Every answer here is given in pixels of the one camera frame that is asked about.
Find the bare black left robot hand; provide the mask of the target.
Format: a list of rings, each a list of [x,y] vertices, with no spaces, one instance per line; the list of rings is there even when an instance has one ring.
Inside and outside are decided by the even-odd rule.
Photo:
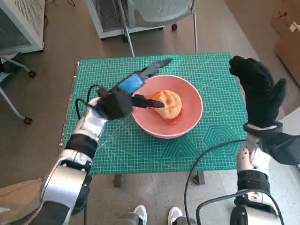
[[[139,108],[163,108],[165,105],[157,100],[147,99],[135,92],[143,87],[146,81],[155,76],[160,68],[167,66],[171,58],[156,61],[142,70],[126,76],[113,88],[107,91],[105,88],[98,89],[98,100],[94,107],[99,113],[103,113],[105,119],[115,120],[130,114],[134,107]]]

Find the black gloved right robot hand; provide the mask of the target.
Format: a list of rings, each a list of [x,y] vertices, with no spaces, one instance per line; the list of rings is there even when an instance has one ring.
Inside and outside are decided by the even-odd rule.
[[[259,128],[275,125],[286,94],[286,80],[274,83],[270,70],[252,58],[236,55],[229,64],[230,73],[239,78],[245,92],[248,123]]]

